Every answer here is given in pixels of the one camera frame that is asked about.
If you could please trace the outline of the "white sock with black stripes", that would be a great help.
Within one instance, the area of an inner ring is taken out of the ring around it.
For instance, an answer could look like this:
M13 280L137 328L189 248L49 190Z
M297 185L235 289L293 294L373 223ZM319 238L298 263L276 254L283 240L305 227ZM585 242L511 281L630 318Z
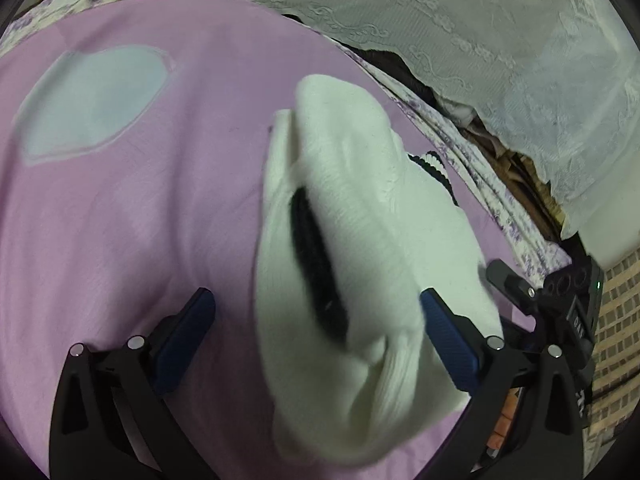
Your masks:
M468 217L439 173L411 160L367 90L326 75L299 81L293 107L274 118L264 177L255 307L267 344L319 333L293 248L297 195L318 224L346 346L360 359L378 362L396 337L421 338L428 288L481 334L500 333Z

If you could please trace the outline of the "purple floral white bedding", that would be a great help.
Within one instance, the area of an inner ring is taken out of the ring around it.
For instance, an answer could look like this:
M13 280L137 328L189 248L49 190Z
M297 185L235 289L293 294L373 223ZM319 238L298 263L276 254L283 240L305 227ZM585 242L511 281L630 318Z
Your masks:
M1 53L11 52L27 38L63 18L118 2L119 0L79 0L55 10L53 0L43 0L12 21L2 32ZM332 38L327 40L359 65L363 73L375 80L406 113L413 125L435 143L435 148L444 154L446 162L450 163L473 196L494 218L510 246L515 263L524 271L524 276L529 281L540 285L546 275L570 263L572 258L568 252L542 236L532 216L516 199L515 193L500 179L480 148L454 122L436 110L434 105L427 103L418 92L410 89L408 84L373 63L367 52L358 53L354 48L346 47Z

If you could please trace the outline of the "purple bed sheet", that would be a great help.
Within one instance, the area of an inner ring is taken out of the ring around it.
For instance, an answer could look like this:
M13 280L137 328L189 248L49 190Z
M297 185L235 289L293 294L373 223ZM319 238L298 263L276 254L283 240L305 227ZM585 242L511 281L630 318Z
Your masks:
M122 0L46 27L1 60L1 427L47 474L68 350L149 333L193 293L217 317L168 400L224 479L414 479L457 422L448 415L359 468L297 466L271 437L254 329L254 263L274 114L296 84L329 75L368 90L405 149L436 153L489 258L512 252L494 218L406 113L308 27L247 0ZM29 165L14 116L65 52L142 44L168 54L162 93L97 151Z

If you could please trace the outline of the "white lace cover cloth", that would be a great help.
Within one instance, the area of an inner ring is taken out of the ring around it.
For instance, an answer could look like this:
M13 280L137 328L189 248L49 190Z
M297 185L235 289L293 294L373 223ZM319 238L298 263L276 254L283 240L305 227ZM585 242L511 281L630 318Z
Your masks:
M58 0L65 6L80 0ZM250 0L361 50L399 55L528 156L590 226L639 147L639 50L608 0Z

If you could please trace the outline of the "light blue patch on sheet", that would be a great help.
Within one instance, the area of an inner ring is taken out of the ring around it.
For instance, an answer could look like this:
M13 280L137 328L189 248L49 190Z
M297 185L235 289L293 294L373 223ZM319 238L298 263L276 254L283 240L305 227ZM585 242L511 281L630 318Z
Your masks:
M63 53L14 116L24 159L37 165L112 143L162 93L171 72L166 52L142 44Z

